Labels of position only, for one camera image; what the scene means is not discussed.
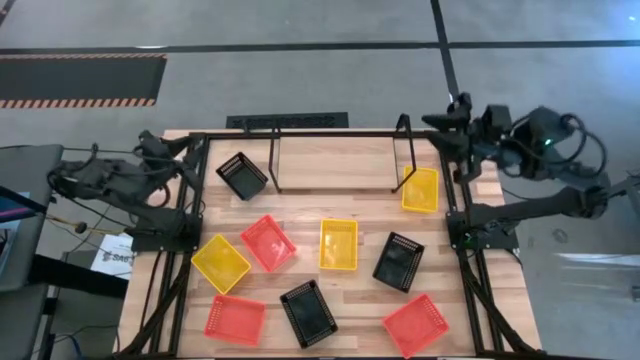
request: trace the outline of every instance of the yellow plastic basket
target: yellow plastic basket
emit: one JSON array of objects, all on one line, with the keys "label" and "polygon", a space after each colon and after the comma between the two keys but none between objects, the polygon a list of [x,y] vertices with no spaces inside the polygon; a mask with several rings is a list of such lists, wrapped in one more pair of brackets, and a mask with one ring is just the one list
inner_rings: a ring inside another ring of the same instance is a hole
[{"label": "yellow plastic basket", "polygon": [[358,222],[323,219],[320,235],[320,268],[358,268]]},{"label": "yellow plastic basket", "polygon": [[191,263],[223,295],[251,269],[251,264],[220,234],[209,240]]},{"label": "yellow plastic basket", "polygon": [[[404,167],[406,178],[413,170]],[[416,173],[402,187],[402,208],[408,211],[432,213],[438,211],[438,171],[417,168]]]}]

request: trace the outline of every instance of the concrete floor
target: concrete floor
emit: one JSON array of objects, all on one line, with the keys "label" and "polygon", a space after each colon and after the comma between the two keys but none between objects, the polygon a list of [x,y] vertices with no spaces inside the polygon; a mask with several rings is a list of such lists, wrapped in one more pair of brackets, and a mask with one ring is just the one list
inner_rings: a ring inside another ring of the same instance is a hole
[{"label": "concrete floor", "polygon": [[[607,145],[612,181],[640,168],[640,47],[602,42],[640,40],[640,2],[440,3],[457,83],[471,92],[477,115],[487,103],[510,105],[514,117],[540,104],[574,112]],[[576,43],[586,40],[601,42]],[[427,0],[17,0],[0,27],[0,48],[415,41],[438,41]],[[491,48],[521,41],[529,43]],[[574,43],[540,43],[554,41]],[[456,49],[461,42],[481,42],[475,47],[484,48]],[[515,48],[527,46],[535,48]],[[390,127],[405,112],[418,127],[420,115],[445,109],[447,85],[438,49],[171,53],[156,106],[0,110],[0,146],[98,142],[104,149],[127,150],[143,129],[161,134],[167,128],[221,128],[227,115],[240,114],[348,111],[352,127]],[[584,161],[597,163],[594,149],[587,149]],[[502,180],[523,196],[562,187]],[[51,212],[88,223],[98,218],[66,202]],[[116,210],[108,214],[126,219]],[[599,220],[557,216],[518,227],[546,350],[637,358],[640,303],[632,301],[630,288],[640,285],[638,230],[638,218],[623,198],[613,200]],[[47,225],[38,251],[60,257],[77,243]],[[90,349],[86,341],[83,349]],[[56,357],[67,358],[71,348],[61,346]]]}]

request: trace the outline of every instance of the wooden table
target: wooden table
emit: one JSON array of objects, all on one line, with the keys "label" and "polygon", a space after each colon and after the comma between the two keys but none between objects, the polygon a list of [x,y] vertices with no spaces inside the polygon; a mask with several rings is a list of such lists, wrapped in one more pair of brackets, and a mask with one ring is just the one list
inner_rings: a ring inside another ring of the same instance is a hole
[{"label": "wooden table", "polygon": [[[168,130],[164,137],[177,138],[188,132]],[[393,146],[398,174],[402,174],[402,168],[410,164],[408,140],[395,140]],[[414,146],[418,166],[438,169],[440,172],[435,148],[426,139],[414,140]],[[444,222],[448,206],[442,176],[439,184],[439,210],[433,214],[403,211],[401,191],[392,194],[388,190],[292,190],[278,194],[271,180],[255,198],[243,202],[215,173],[218,166],[238,151],[246,154],[267,176],[269,174],[269,140],[215,140],[211,143],[204,183],[203,200],[206,210],[201,245],[215,234],[222,234],[251,262],[250,272],[228,295],[267,304],[260,345],[256,348],[233,345],[203,335],[209,308],[217,291],[192,267],[178,356],[400,356],[382,326],[381,319],[420,293],[427,293],[431,297],[449,323],[450,330],[416,356],[475,354],[458,261],[448,244]],[[381,169],[380,174],[387,176],[388,169]],[[350,174],[336,176],[347,179]],[[177,182],[171,186],[177,188]],[[475,202],[494,205],[503,203],[497,171],[490,165],[485,166],[483,175],[471,185],[471,191]],[[458,203],[463,204],[459,194],[458,197]],[[271,214],[275,218],[298,249],[297,256],[275,273],[266,273],[240,239],[240,233],[265,214]],[[323,218],[358,221],[356,271],[318,268],[320,220]],[[409,294],[401,293],[371,276],[390,231],[425,246]],[[496,305],[522,338],[531,346],[539,348],[540,341],[519,264],[504,250],[489,250],[485,255]],[[135,260],[119,327],[123,346],[138,331],[155,257],[154,253],[144,253]],[[163,261],[164,255],[158,266],[148,314],[152,312],[157,300]],[[174,275],[179,263],[180,260],[176,261]],[[312,347],[301,350],[279,296],[311,279],[318,282],[339,330]],[[478,308],[485,345],[490,349],[486,315],[479,303]],[[169,309],[163,326],[160,350],[167,348],[172,317],[173,309]]]}]

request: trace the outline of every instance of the red basket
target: red basket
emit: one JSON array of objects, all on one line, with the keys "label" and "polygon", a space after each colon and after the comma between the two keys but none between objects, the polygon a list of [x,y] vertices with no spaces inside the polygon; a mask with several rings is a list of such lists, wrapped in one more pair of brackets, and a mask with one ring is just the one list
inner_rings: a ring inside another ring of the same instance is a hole
[{"label": "red basket", "polygon": [[274,271],[296,252],[270,215],[263,216],[242,233],[242,240],[262,267]]},{"label": "red basket", "polygon": [[411,300],[384,318],[382,323],[405,359],[449,330],[449,325],[426,294]]},{"label": "red basket", "polygon": [[257,346],[265,311],[263,303],[216,295],[204,334],[234,344]]}]

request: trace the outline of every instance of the black plastic basket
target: black plastic basket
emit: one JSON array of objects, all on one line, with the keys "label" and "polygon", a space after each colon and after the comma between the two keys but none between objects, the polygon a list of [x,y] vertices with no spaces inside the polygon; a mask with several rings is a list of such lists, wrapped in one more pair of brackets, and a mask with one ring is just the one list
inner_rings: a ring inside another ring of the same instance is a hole
[{"label": "black plastic basket", "polygon": [[408,293],[423,252],[424,246],[392,232],[380,254],[373,277]]},{"label": "black plastic basket", "polygon": [[267,177],[242,152],[220,166],[216,173],[238,197],[250,200],[267,184]]},{"label": "black plastic basket", "polygon": [[315,280],[280,296],[280,301],[301,348],[305,349],[338,330]]}]

